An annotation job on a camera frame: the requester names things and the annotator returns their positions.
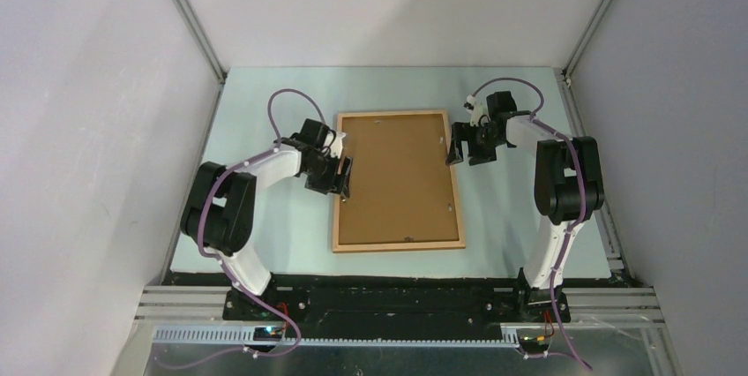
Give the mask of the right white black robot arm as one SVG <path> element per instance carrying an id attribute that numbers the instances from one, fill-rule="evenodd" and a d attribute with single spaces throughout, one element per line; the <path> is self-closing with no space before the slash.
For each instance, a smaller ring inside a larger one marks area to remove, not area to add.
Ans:
<path id="1" fill-rule="evenodd" d="M 518 273 L 512 307 L 522 320 L 538 320 L 559 299 L 575 237 L 604 203 L 597 142 L 569 137 L 518 109 L 508 91 L 490 94 L 485 102 L 470 95 L 464 107 L 470 119 L 452 125 L 446 165 L 494 162 L 500 147 L 519 147 L 535 158 L 539 243 Z"/>

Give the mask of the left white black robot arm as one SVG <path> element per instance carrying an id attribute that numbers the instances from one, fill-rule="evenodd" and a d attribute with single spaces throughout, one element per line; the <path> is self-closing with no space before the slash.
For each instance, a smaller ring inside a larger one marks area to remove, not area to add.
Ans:
<path id="1" fill-rule="evenodd" d="M 244 307 L 258 320 L 275 315 L 279 297 L 267 288 L 272 273 L 249 242 L 256 197 L 282 180 L 305 176 L 306 189 L 348 199 L 353 161 L 343 154 L 346 137 L 307 119 L 299 132 L 254 157 L 234 165 L 204 162 L 198 167 L 180 230 L 202 256 L 218 261 L 235 289 L 249 292 Z"/>

